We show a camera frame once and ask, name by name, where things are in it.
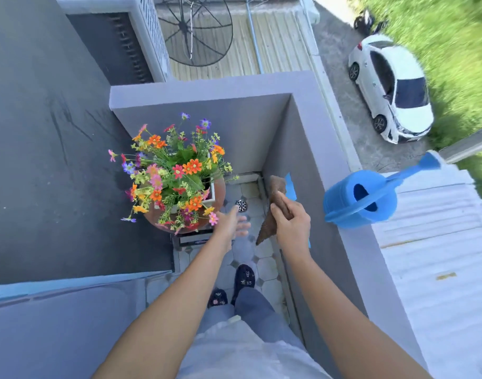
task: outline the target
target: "grass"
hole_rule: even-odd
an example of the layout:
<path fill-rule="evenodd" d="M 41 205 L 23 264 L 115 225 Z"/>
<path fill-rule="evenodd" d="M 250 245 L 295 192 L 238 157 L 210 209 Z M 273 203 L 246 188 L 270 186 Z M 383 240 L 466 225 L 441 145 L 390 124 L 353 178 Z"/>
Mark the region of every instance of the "grass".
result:
<path fill-rule="evenodd" d="M 440 150 L 482 128 L 482 0 L 358 0 L 386 15 L 386 34 L 415 53 L 429 85 Z M 482 197 L 482 152 L 458 163 Z"/>

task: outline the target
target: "terracotta pot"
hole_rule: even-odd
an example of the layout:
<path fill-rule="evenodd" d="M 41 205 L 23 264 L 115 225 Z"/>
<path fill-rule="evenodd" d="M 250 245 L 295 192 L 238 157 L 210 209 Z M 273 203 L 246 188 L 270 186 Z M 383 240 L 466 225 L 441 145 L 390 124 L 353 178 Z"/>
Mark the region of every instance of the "terracotta pot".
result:
<path fill-rule="evenodd" d="M 215 201 L 213 206 L 215 207 L 215 211 L 219 211 L 223 206 L 223 201 L 225 200 L 225 180 L 223 177 L 215 179 Z M 204 216 L 205 208 L 201 208 L 199 215 Z M 174 233 L 174 230 L 169 229 L 169 225 L 161 225 L 159 224 L 160 216 L 162 215 L 162 210 L 155 209 L 154 205 L 150 205 L 149 210 L 147 213 L 144 214 L 145 218 L 154 225 L 157 229 L 164 230 L 170 233 Z M 171 214 L 171 220 L 176 218 L 176 214 Z M 183 228 L 179 231 L 179 234 L 185 234 L 188 232 L 192 232 L 195 230 L 200 230 L 201 228 L 205 227 L 209 222 L 208 218 L 199 218 L 199 222 L 194 224 L 194 227 Z"/>

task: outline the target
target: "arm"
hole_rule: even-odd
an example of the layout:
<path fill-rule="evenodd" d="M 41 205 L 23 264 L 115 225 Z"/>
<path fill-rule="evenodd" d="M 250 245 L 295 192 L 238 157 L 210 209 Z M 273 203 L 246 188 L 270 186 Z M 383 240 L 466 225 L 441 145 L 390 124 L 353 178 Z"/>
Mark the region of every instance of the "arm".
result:
<path fill-rule="evenodd" d="M 284 199 L 288 221 L 274 204 L 277 238 L 339 371 L 346 379 L 431 378 L 397 343 L 362 314 L 315 263 L 308 249 L 310 217 Z"/>
<path fill-rule="evenodd" d="M 234 233 L 247 235 L 238 206 L 223 215 L 209 241 L 168 289 L 118 339 L 93 379 L 174 379 L 206 310 Z"/>

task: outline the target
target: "hand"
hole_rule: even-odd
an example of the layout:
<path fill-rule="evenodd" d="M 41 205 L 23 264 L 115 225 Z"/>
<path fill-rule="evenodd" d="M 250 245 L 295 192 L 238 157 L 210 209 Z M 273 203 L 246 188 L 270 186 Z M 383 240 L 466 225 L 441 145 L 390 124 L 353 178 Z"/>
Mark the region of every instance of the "hand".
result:
<path fill-rule="evenodd" d="M 299 202 L 288 199 L 285 194 L 278 191 L 277 194 L 285 202 L 288 210 L 294 216 L 288 220 L 279 207 L 271 204 L 271 212 L 276 219 L 276 238 L 282 247 L 283 254 L 288 257 L 309 255 L 308 239 L 311 227 L 311 218 Z"/>
<path fill-rule="evenodd" d="M 238 217 L 238 211 L 239 206 L 235 205 L 227 214 L 216 213 L 218 223 L 215 225 L 213 235 L 227 242 L 227 250 L 225 252 L 231 249 L 231 241 L 236 236 L 247 236 L 247 229 L 251 227 L 251 223 L 246 222 L 247 218 L 245 216 Z"/>

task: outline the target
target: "white shirt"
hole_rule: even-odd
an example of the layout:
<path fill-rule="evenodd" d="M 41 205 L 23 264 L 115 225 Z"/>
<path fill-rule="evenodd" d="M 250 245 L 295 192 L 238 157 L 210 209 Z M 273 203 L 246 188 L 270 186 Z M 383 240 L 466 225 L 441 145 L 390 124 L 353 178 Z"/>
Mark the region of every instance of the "white shirt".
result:
<path fill-rule="evenodd" d="M 236 315 L 198 334 L 177 379 L 332 379 L 306 351 L 265 343 Z"/>

